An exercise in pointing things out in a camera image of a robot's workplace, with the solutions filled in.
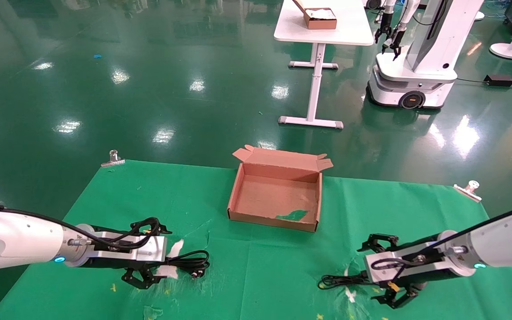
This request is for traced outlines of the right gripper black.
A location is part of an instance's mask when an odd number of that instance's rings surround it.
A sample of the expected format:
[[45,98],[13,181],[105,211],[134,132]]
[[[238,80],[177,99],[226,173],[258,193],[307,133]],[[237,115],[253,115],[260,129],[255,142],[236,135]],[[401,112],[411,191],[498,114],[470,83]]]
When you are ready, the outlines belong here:
[[[373,251],[374,253],[386,252],[391,248],[396,248],[399,237],[387,234],[370,234],[357,252]],[[389,246],[384,247],[380,241],[388,242]],[[397,279],[397,284],[388,282],[385,287],[384,295],[372,296],[379,304],[385,304],[392,309],[404,307],[414,300],[425,288],[428,282],[448,280],[455,278],[455,273],[449,269],[434,270],[412,275],[401,275]]]

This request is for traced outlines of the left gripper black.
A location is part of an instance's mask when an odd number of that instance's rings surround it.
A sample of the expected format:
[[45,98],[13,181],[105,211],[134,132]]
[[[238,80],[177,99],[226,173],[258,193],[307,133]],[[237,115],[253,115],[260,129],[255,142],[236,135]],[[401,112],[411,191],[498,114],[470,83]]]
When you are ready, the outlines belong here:
[[[159,222],[150,224],[149,234],[151,236],[171,235],[167,227]],[[165,262],[159,261],[137,261],[128,259],[89,258],[81,268],[108,268],[125,269],[121,277],[123,282],[139,290],[148,290],[152,285],[158,284],[167,276],[154,275],[152,268],[160,267]]]

